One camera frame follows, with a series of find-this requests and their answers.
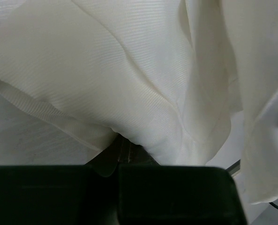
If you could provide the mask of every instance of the black plastic part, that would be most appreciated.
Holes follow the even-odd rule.
[[[229,173],[215,167],[119,168],[121,225],[246,225]]]
[[[79,224],[89,182],[90,166],[0,167],[0,225]]]
[[[119,163],[158,165],[142,146],[131,143],[121,135],[118,135],[108,148],[86,165],[91,165],[100,176],[110,177]]]

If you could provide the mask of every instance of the white fabric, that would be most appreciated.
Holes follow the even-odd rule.
[[[0,26],[0,94],[93,155],[120,133],[164,165],[209,161],[241,97],[247,191],[270,201],[253,130],[278,88],[276,2],[29,0]]]
[[[25,0],[0,0],[0,25]],[[94,151],[0,95],[0,165],[83,165]]]

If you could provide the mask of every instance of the white cloth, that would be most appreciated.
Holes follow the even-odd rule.
[[[25,0],[0,0],[0,25]],[[94,151],[0,95],[0,165],[83,165]]]
[[[278,89],[278,1],[29,0],[0,26],[0,94],[93,155],[120,133],[161,164],[205,164],[240,105],[236,76],[247,191],[271,201],[258,115]]]

